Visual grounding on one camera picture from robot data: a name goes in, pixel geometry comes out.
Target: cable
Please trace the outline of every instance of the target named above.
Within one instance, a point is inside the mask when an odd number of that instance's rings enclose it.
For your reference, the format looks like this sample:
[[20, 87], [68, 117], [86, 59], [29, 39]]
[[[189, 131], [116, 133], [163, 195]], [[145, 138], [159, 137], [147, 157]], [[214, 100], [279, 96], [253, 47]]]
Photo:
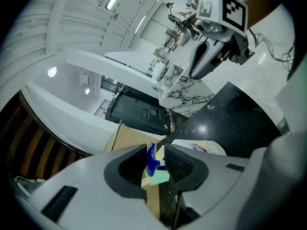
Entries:
[[258, 46], [257, 38], [256, 38], [254, 32], [253, 32], [251, 29], [249, 29], [249, 31], [250, 31], [250, 33], [253, 35], [253, 38], [254, 38], [254, 41], [255, 41], [255, 48], [257, 48], [257, 46]]
[[269, 51], [270, 56], [271, 56], [273, 59], [275, 59], [276, 61], [281, 62], [282, 65], [283, 65], [283, 68], [285, 68], [287, 71], [290, 71], [289, 62], [290, 62], [290, 61], [293, 61], [293, 59], [290, 59], [290, 57], [291, 57], [290, 54], [291, 54], [291, 52], [292, 52], [292, 50], [293, 50], [293, 48], [294, 48], [294, 45], [295, 45], [294, 42], [293, 42], [291, 48], [289, 49], [289, 51], [288, 51], [287, 53], [284, 53], [284, 54], [282, 55], [282, 58], [279, 59], [279, 58], [276, 58], [276, 57], [274, 56], [274, 48], [273, 48], [272, 43], [271, 43], [263, 34], [257, 33], [257, 34], [254, 34], [254, 36], [255, 36], [255, 38], [256, 38], [257, 46], [258, 46], [261, 42], [264, 42], [265, 45], [266, 45], [266, 47], [267, 47], [267, 49], [268, 49], [268, 51]]

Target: cardboard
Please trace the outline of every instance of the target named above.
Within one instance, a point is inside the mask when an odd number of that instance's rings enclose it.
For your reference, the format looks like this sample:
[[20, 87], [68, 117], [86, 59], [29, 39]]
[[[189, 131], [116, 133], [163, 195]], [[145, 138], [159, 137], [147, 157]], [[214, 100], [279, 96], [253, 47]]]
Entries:
[[[158, 143], [159, 140], [155, 139], [151, 136], [138, 132], [132, 128], [129, 128], [125, 125], [119, 125], [118, 130], [116, 130], [113, 136], [108, 141], [104, 152], [111, 152], [113, 150], [119, 150], [122, 148], [139, 145], [139, 144], [146, 144], [147, 149], [149, 148], [150, 143]], [[147, 194], [146, 205], [150, 209], [151, 213], [156, 217], [160, 218], [160, 202], [159, 202], [159, 186], [152, 185], [148, 186], [147, 184], [150, 183], [150, 179], [147, 179], [148, 182], [144, 183], [146, 185], [142, 187]]]

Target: window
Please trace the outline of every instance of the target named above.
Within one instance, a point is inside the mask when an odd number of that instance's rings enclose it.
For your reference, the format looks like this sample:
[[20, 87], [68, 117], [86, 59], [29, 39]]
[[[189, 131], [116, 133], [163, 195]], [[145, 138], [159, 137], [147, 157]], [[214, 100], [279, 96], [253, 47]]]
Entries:
[[114, 79], [108, 78], [106, 76], [102, 76], [101, 88], [111, 91], [113, 93], [117, 93], [119, 88], [121, 88], [122, 84]]

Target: table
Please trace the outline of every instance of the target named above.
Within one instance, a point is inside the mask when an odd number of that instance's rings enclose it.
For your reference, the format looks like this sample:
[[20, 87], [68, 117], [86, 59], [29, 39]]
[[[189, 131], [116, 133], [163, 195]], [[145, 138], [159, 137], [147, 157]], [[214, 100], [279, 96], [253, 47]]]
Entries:
[[214, 97], [212, 90], [201, 80], [189, 77], [189, 69], [173, 64], [158, 84], [161, 106], [191, 117]]
[[[228, 82], [202, 109], [157, 144], [174, 139], [213, 140], [228, 156], [249, 158], [253, 150], [268, 146], [281, 133], [269, 116], [247, 94]], [[175, 213], [174, 181], [159, 185], [160, 220], [170, 226]]]

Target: glossy black surface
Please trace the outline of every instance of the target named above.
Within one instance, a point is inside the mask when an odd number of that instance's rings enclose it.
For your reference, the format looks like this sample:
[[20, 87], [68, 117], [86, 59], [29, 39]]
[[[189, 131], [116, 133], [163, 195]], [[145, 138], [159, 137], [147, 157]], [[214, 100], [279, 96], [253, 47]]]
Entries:
[[[280, 132], [247, 94], [228, 82], [202, 109], [157, 144], [174, 139], [213, 140], [228, 156], [249, 158], [253, 150], [268, 146]], [[170, 226], [175, 213], [173, 180], [159, 185], [160, 220]]]

